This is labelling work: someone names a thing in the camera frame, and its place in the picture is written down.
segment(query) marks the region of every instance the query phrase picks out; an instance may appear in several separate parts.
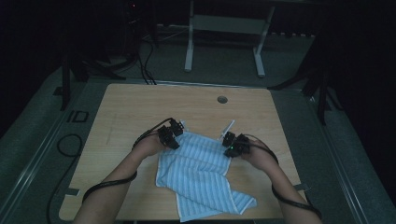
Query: forearm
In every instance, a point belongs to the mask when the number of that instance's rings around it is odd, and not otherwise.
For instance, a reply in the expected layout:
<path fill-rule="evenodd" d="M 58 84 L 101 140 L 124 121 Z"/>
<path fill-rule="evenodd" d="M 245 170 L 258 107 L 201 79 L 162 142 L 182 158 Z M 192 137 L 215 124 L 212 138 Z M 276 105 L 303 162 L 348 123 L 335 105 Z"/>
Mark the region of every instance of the forearm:
<path fill-rule="evenodd" d="M 137 151 L 132 151 L 103 182 L 131 177 L 143 159 Z M 94 191 L 84 201 L 74 223 L 113 223 L 130 185 L 128 182 Z"/>
<path fill-rule="evenodd" d="M 288 177 L 278 165 L 274 165 L 271 171 L 266 172 L 271 179 L 276 192 L 285 199 L 297 203 L 308 204 L 306 200 L 297 192 L 289 181 Z M 322 223 L 317 214 L 312 211 L 292 206 L 279 201 L 286 223 Z"/>

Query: gray floor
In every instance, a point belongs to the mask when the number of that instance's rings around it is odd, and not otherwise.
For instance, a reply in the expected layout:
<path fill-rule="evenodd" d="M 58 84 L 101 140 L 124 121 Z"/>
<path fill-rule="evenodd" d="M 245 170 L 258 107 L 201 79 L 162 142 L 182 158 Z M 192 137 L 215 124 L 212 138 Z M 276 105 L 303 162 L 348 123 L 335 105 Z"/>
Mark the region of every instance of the gray floor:
<path fill-rule="evenodd" d="M 165 32 L 166 29 L 160 39 L 169 36 Z M 204 33 L 197 34 L 192 71 L 185 73 L 187 39 L 182 33 L 160 42 L 160 48 L 153 51 L 148 61 L 148 70 L 162 84 L 181 82 L 265 88 L 295 74 L 312 40 L 299 36 L 269 36 L 262 53 L 266 77 L 259 78 L 251 49 L 254 38 L 240 43 Z M 142 58 L 148 54 L 149 45 L 144 44 Z M 127 77 L 121 82 L 142 83 L 137 66 L 118 73 Z M 94 73 L 88 83 L 73 81 L 72 102 L 64 112 L 59 110 L 61 98 L 52 95 L 55 87 L 61 85 L 60 70 L 43 83 L 0 142 L 0 199 L 7 206 L 2 208 L 1 223 L 47 222 L 48 201 L 73 160 L 62 156 L 56 143 L 69 133 L 80 135 L 85 142 L 106 86 L 112 82 L 115 81 Z M 311 188 L 306 195 L 323 213 L 323 221 L 396 223 L 395 207 L 375 175 L 347 116 L 331 105 L 332 110 L 326 112 L 327 125 L 321 126 L 315 115 L 315 101 L 299 92 L 303 85 L 304 80 L 286 90 L 273 91 L 273 96 L 300 178 Z M 89 112 L 87 122 L 67 122 L 72 110 Z M 68 138 L 61 148 L 74 154 L 78 151 L 78 141 Z M 58 212 L 72 171 L 65 176 L 49 205 L 52 223 L 68 223 L 58 218 Z M 18 180 L 29 188 L 15 189 Z M 257 220 L 256 223 L 283 223 L 283 220 Z"/>

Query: human arm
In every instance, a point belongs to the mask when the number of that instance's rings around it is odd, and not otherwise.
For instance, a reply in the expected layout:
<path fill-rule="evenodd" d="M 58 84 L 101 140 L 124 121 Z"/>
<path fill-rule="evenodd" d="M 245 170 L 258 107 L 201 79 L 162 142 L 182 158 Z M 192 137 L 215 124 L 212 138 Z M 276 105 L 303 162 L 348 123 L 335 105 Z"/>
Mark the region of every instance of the human arm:
<path fill-rule="evenodd" d="M 131 177 L 140 163 L 157 154 L 165 146 L 158 134 L 143 138 L 103 182 Z M 122 206 L 131 182 L 94 191 L 79 208 L 73 223 L 113 223 Z"/>
<path fill-rule="evenodd" d="M 291 184 L 286 174 L 277 164 L 276 160 L 267 151 L 262 150 L 262 148 L 267 148 L 269 150 L 268 146 L 259 140 L 250 140 L 249 143 L 251 144 L 250 152 L 248 154 L 242 154 L 241 157 L 244 160 L 250 162 L 257 169 L 264 171 L 270 178 L 273 184 L 273 188 L 283 198 L 308 205 L 306 200 L 297 192 L 297 190 Z M 279 201 L 279 205 L 285 221 L 288 224 L 322 223 L 317 214 L 310 210 L 295 207 L 281 201 Z"/>

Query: hand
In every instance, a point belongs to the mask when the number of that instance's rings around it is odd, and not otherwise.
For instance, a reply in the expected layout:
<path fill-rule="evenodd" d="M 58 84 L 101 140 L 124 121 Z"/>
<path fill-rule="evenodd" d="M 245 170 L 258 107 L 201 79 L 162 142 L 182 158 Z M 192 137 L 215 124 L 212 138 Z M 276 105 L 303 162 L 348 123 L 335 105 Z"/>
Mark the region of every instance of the hand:
<path fill-rule="evenodd" d="M 245 161 L 250 162 L 254 167 L 259 170 L 264 171 L 269 174 L 273 169 L 279 168 L 275 159 L 265 150 L 258 147 L 269 147 L 259 140 L 249 140 L 249 143 L 253 146 L 250 146 L 250 153 L 242 154 L 241 157 Z"/>
<path fill-rule="evenodd" d="M 132 152 L 138 154 L 143 160 L 146 157 L 153 156 L 164 149 L 166 149 L 166 146 L 161 143 L 157 131 L 152 131 L 147 137 L 140 140 L 140 142 L 133 148 Z"/>

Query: black device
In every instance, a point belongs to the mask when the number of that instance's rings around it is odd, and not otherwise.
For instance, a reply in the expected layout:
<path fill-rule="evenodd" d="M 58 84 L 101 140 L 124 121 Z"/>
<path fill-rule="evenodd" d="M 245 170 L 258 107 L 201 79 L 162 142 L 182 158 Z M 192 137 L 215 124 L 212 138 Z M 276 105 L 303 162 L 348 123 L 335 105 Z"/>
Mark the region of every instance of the black device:
<path fill-rule="evenodd" d="M 174 119 L 170 119 L 169 122 L 171 124 L 170 127 L 165 127 L 165 125 L 163 125 L 158 129 L 158 136 L 162 144 L 172 149 L 177 149 L 179 144 L 175 136 L 183 134 L 183 125 L 180 122 L 177 123 Z"/>
<path fill-rule="evenodd" d="M 239 134 L 235 137 L 234 133 L 227 132 L 224 136 L 222 145 L 227 147 L 224 151 L 224 155 L 226 157 L 238 157 L 242 155 L 242 153 L 250 152 L 248 138 L 243 134 Z"/>
<path fill-rule="evenodd" d="M 177 123 L 174 119 L 170 118 L 170 119 L 166 119 L 163 122 L 157 124 L 156 126 L 154 126 L 152 129 L 145 131 L 142 135 L 140 135 L 139 138 L 136 139 L 136 141 L 134 142 L 134 146 L 135 147 L 137 145 L 137 143 L 140 142 L 140 140 L 142 140 L 143 138 L 149 136 L 149 134 L 154 131 L 156 128 L 160 127 L 162 124 L 164 124 L 166 121 L 169 121 L 170 123 L 170 127 L 166 127 L 165 125 L 163 125 L 161 128 L 159 128 L 157 130 L 158 132 L 158 137 L 160 138 L 160 142 L 167 147 L 170 147 L 172 149 L 177 149 L 179 148 L 179 144 L 175 139 L 175 136 L 179 136 L 181 134 L 183 134 L 183 124 L 181 124 L 181 122 Z"/>

